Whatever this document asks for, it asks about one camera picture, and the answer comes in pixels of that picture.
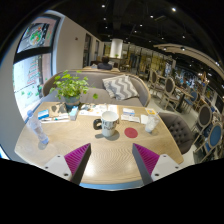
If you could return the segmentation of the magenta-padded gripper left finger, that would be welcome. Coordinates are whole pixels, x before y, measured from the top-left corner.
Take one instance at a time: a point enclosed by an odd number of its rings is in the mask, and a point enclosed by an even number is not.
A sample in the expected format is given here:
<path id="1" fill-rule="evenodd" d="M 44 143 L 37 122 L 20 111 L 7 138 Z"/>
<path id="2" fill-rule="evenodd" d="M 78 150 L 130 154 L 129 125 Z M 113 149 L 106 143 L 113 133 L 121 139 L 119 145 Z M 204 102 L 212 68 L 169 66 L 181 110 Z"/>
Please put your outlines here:
<path id="1" fill-rule="evenodd" d="M 85 144 L 66 155 L 56 155 L 49 160 L 43 169 L 79 185 L 89 157 L 91 155 L 91 144 Z"/>

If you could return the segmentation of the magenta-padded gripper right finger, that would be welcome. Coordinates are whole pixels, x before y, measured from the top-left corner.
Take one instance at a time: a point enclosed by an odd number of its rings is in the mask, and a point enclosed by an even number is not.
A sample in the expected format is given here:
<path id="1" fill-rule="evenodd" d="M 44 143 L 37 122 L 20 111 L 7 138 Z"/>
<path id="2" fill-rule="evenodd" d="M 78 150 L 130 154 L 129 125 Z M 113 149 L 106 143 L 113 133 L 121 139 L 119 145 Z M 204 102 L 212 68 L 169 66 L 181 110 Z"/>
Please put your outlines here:
<path id="1" fill-rule="evenodd" d="M 181 166 L 167 154 L 158 155 L 138 144 L 133 144 L 132 154 L 144 185 L 181 170 Z"/>

